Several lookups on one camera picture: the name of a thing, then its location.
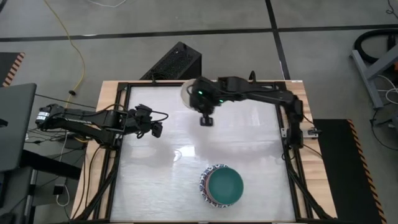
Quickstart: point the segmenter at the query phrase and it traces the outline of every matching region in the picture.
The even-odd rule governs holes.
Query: stacked bowls
[[[226,208],[241,198],[243,180],[234,169],[217,164],[201,174],[199,190],[206,202],[217,208]]]

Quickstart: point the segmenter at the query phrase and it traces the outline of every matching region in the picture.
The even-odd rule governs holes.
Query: floor
[[[391,3],[398,9],[396,0]],[[248,77],[255,70],[260,79],[303,80],[314,118],[353,120],[387,221],[398,223],[398,152],[382,147],[372,136],[372,104],[348,57],[357,36],[397,24],[385,12],[387,1],[127,0],[117,8],[88,0],[49,4],[85,58],[86,77],[75,102],[96,105],[103,80],[140,79],[178,41],[203,54],[203,76],[208,78]],[[66,98],[80,77],[81,62],[44,2],[8,1],[0,12],[0,30],[0,52],[26,53],[13,85],[34,82],[38,93]],[[385,46],[385,38],[364,43],[374,56],[382,55]],[[389,88],[384,82],[380,87]],[[33,111],[50,103],[54,101],[36,98]],[[390,105],[380,115],[395,110],[396,105]],[[31,127],[35,116],[32,113]],[[398,147],[393,129],[376,128],[376,134],[385,144]],[[61,146],[50,142],[26,148],[50,155],[58,154]],[[79,157],[72,154],[65,160]],[[41,175],[38,182],[50,178]],[[76,183],[68,185],[73,199]],[[63,208],[55,199],[37,208],[35,223],[63,220]]]

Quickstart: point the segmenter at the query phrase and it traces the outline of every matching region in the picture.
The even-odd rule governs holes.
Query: black vacuum hose
[[[374,58],[362,49],[362,42],[370,37],[380,36],[380,35],[398,35],[398,29],[379,29],[372,30],[360,35],[354,43],[354,49],[358,51],[359,55],[365,62],[374,63],[378,58]]]

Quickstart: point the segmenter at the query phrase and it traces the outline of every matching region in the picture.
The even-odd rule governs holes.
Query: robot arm
[[[303,147],[303,133],[300,129],[304,117],[303,102],[291,91],[271,90],[239,77],[222,77],[217,82],[200,77],[193,83],[191,91],[187,91],[190,94],[190,106],[203,114],[200,120],[202,126],[213,125],[213,118],[209,115],[225,101],[256,100],[281,105],[289,123],[287,144],[291,148]]]
[[[152,121],[152,109],[147,106],[136,106],[135,110],[101,110],[91,112],[64,108],[57,104],[40,108],[35,123],[37,127],[48,129],[62,128],[84,137],[93,138],[104,147],[119,147],[118,137],[126,134],[137,134],[137,138],[152,131],[159,138],[162,134],[162,123]]]

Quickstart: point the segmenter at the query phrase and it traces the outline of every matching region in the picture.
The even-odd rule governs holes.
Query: yellow cable
[[[81,140],[80,138],[74,137],[77,141],[80,141],[81,143],[88,143],[88,140]]]
[[[43,0],[44,3],[47,5],[47,7],[49,7],[49,9],[52,11],[52,13],[55,15],[55,17],[57,18],[57,20],[59,21],[59,23],[61,24],[62,28],[64,29],[65,33],[67,33],[67,37],[68,40],[70,42],[70,45],[79,53],[79,56],[81,58],[81,62],[83,63],[83,71],[81,73],[81,77],[79,82],[75,85],[75,87],[73,88],[73,91],[75,91],[79,86],[81,81],[83,80],[83,77],[86,75],[86,63],[85,63],[85,59],[83,58],[82,54],[80,53],[79,49],[75,46],[75,44],[73,44],[73,41],[71,40],[70,36],[69,36],[69,32],[67,30],[67,28],[63,25],[61,19],[59,18],[58,14],[51,8],[51,6],[49,5],[49,3],[47,2],[47,0]],[[67,101],[70,101],[70,98],[72,97],[72,95],[69,93],[69,97],[67,99]]]

